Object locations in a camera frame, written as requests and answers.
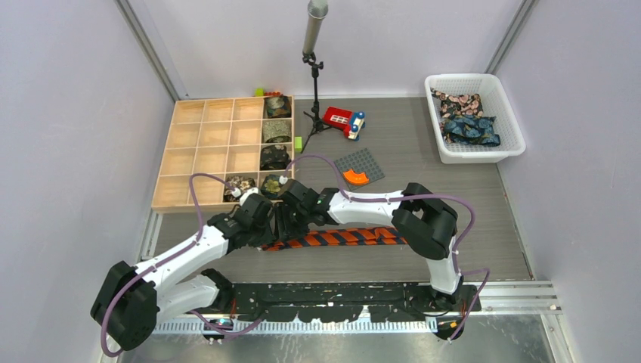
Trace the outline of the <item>orange navy striped tie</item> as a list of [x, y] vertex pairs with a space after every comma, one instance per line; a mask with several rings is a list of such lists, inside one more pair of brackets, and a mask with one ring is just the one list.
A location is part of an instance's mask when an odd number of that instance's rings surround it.
[[303, 247], [378, 246], [404, 245], [407, 242], [395, 228], [370, 227], [326, 231], [311, 231], [305, 236], [289, 241], [276, 241], [260, 247], [262, 251], [299, 249]]

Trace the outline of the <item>rolled beige floral tie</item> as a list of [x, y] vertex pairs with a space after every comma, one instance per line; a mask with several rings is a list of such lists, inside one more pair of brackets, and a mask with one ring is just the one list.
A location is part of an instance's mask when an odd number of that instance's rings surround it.
[[223, 201], [238, 202], [240, 197], [249, 189], [256, 187], [256, 182], [253, 177], [243, 175], [228, 175], [225, 181], [231, 188], [225, 188], [223, 194]]

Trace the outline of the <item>white plastic basket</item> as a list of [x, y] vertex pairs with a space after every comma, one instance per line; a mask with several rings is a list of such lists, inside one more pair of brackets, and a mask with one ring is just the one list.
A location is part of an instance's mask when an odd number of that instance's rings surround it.
[[497, 163], [525, 151], [525, 139], [496, 76], [433, 75], [426, 78], [425, 88], [443, 163]]

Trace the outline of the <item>pink floral dark tie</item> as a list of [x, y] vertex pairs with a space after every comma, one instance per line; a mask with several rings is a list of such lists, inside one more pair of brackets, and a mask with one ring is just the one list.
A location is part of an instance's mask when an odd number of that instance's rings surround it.
[[452, 119], [457, 116], [481, 117], [484, 115], [480, 94], [449, 95], [434, 88], [430, 88], [432, 97], [440, 101], [440, 116]]

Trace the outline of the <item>black tripod stand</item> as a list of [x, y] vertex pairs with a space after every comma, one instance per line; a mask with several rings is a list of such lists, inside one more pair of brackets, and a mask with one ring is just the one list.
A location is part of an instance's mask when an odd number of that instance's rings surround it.
[[311, 68], [311, 77], [313, 79], [313, 89], [314, 89], [314, 98], [313, 98], [313, 103], [311, 107], [311, 112], [310, 113], [304, 112], [304, 115], [309, 117], [312, 121], [311, 130], [305, 140], [305, 143], [302, 145], [301, 153], [304, 153], [306, 147], [308, 146], [309, 141], [311, 140], [311, 137], [330, 129], [330, 126], [326, 125], [320, 116], [320, 102], [318, 97], [319, 96], [318, 77], [320, 75], [320, 71], [324, 68], [324, 62], [323, 61], [317, 62], [317, 58], [314, 52], [310, 54], [303, 54], [302, 61], [305, 64], [309, 65]]

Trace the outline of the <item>orange curved block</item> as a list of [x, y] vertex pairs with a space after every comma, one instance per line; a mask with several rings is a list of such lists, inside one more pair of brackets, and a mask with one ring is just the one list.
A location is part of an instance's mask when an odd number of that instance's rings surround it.
[[368, 178], [365, 172], [356, 172], [353, 169], [349, 169], [343, 172], [342, 177], [350, 185], [360, 186], [360, 185], [367, 185], [370, 183], [370, 179]]

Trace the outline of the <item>green and red small toys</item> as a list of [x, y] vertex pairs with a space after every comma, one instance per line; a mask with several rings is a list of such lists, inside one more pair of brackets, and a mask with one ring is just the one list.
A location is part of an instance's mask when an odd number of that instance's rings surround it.
[[264, 88], [256, 88], [254, 92], [255, 97], [278, 97], [281, 95], [282, 93], [279, 91], [269, 91]]

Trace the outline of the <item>rolled dark tie top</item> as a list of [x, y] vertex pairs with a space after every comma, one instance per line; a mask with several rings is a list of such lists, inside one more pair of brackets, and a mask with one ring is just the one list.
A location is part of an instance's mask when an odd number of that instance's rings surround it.
[[289, 118], [292, 115], [290, 98], [285, 95], [265, 99], [265, 114], [268, 119]]

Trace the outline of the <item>wooden compartment tray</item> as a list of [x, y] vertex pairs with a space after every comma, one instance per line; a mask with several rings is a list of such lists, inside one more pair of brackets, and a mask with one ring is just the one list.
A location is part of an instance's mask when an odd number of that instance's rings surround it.
[[[287, 146], [293, 160], [294, 99], [290, 98], [293, 138]], [[294, 176], [293, 169], [260, 170], [262, 123], [267, 120], [268, 97], [219, 98], [178, 101], [156, 180], [152, 209], [157, 213], [225, 211], [237, 202], [224, 202], [228, 175], [253, 177], [260, 188], [266, 175]]]

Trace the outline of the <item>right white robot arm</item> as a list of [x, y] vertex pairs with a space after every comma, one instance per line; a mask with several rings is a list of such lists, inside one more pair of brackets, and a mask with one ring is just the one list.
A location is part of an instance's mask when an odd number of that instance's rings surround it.
[[311, 224], [393, 227], [412, 251], [426, 259], [434, 305], [447, 311], [461, 301], [461, 277], [453, 252], [457, 212], [421, 184], [411, 182], [401, 191], [364, 194], [339, 188], [316, 192], [289, 180], [277, 197], [274, 233], [278, 240], [304, 237]]

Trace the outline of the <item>red toy block car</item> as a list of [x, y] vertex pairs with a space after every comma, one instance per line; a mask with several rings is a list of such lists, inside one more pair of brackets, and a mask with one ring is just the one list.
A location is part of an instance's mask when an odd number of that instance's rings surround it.
[[328, 107], [322, 120], [324, 124], [341, 131], [348, 140], [358, 141], [360, 131], [366, 126], [365, 117], [364, 111]]

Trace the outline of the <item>rolled olive patterned tie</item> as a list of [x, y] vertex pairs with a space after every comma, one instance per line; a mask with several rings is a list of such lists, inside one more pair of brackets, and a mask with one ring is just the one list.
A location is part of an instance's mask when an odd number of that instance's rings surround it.
[[262, 142], [277, 144], [291, 142], [293, 138], [290, 119], [267, 119], [262, 123]]

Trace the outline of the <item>rolled blue gold flower tie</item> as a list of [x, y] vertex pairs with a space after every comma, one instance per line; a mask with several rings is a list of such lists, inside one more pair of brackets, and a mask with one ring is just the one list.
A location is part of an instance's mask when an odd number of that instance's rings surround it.
[[261, 194], [269, 200], [277, 200], [281, 188], [289, 181], [284, 175], [266, 175], [259, 188]]

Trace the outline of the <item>grey microphone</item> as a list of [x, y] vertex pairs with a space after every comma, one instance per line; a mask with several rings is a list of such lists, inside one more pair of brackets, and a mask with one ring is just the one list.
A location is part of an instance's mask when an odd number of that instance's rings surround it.
[[302, 46], [302, 54], [310, 56], [314, 52], [317, 38], [324, 18], [329, 12], [327, 0], [310, 0], [307, 6], [308, 22]]

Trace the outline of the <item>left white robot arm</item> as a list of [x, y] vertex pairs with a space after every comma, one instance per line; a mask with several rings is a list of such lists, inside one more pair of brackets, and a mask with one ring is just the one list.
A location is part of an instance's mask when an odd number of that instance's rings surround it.
[[191, 273], [233, 250], [272, 241], [272, 206], [260, 193], [246, 192], [233, 214], [213, 216], [165, 253], [137, 265], [113, 265], [90, 310], [101, 326], [101, 344], [111, 338], [120, 351], [133, 350], [168, 319], [199, 308], [229, 310], [234, 288], [227, 278], [212, 268]]

